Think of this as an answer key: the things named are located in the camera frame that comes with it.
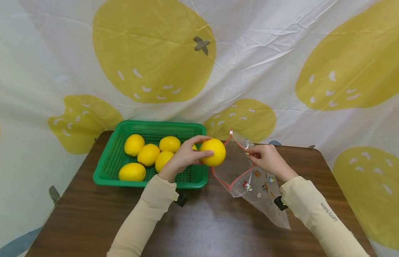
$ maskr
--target plastic bag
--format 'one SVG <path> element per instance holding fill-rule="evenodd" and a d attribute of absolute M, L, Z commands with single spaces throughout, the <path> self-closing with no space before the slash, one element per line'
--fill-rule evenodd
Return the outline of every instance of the plastic bag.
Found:
<path fill-rule="evenodd" d="M 290 229 L 286 212 L 274 203 L 281 195 L 275 176 L 254 166 L 246 157 L 245 149 L 255 145 L 232 130 L 224 145 L 224 162 L 212 168 L 215 178 L 233 197 L 244 198 L 276 226 Z"/>

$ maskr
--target brown table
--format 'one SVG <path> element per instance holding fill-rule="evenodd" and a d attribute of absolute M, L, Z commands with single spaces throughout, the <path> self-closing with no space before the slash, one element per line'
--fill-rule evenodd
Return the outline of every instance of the brown table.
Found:
<path fill-rule="evenodd" d="M 92 174 L 112 132 L 104 132 L 59 200 L 26 257 L 103 257 L 136 205 L 142 189 L 97 186 Z M 310 179 L 359 240 L 376 256 L 321 153 L 278 146 L 301 176 Z M 325 256 L 318 241 L 286 210 L 292 230 L 273 225 L 242 198 L 231 195 L 209 173 L 201 190 L 183 190 L 188 202 L 172 204 L 157 224 L 142 256 Z"/>

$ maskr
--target yellow fruit print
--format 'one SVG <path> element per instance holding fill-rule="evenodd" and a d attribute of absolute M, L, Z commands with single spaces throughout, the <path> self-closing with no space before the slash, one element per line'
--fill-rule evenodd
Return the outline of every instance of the yellow fruit print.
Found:
<path fill-rule="evenodd" d="M 399 93 L 399 0 L 381 0 L 316 46 L 295 92 L 308 107 L 370 108 Z"/>
<path fill-rule="evenodd" d="M 208 136 L 226 140 L 229 131 L 233 129 L 255 143 L 267 138 L 274 130 L 275 125 L 274 111 L 254 99 L 238 100 L 231 107 L 204 122 Z"/>
<path fill-rule="evenodd" d="M 373 147 L 353 147 L 334 176 L 367 236 L 399 251 L 399 159 Z"/>
<path fill-rule="evenodd" d="M 210 26 L 177 0 L 108 0 L 95 14 L 92 38 L 107 78 L 141 103 L 195 97 L 216 54 Z"/>
<path fill-rule="evenodd" d="M 95 138 L 124 120 L 109 103 L 93 95 L 68 95 L 64 104 L 65 113 L 50 117 L 48 125 L 72 154 L 89 153 Z"/>

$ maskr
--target left hand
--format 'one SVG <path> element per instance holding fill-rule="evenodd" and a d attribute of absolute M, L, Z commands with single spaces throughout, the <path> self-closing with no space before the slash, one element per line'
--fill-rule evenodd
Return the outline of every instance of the left hand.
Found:
<path fill-rule="evenodd" d="M 174 156 L 165 164 L 159 173 L 159 177 L 172 182 L 177 173 L 181 173 L 189 165 L 200 165 L 200 159 L 214 155 L 213 151 L 194 151 L 192 146 L 210 140 L 210 136 L 194 136 L 186 140 L 174 154 Z"/>

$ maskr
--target wrinkled fabric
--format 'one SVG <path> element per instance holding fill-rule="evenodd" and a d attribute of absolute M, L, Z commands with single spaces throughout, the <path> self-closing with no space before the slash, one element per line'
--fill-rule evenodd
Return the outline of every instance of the wrinkled fabric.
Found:
<path fill-rule="evenodd" d="M 399 0 L 1 1 L 0 251 L 124 119 L 315 148 L 399 256 Z"/>

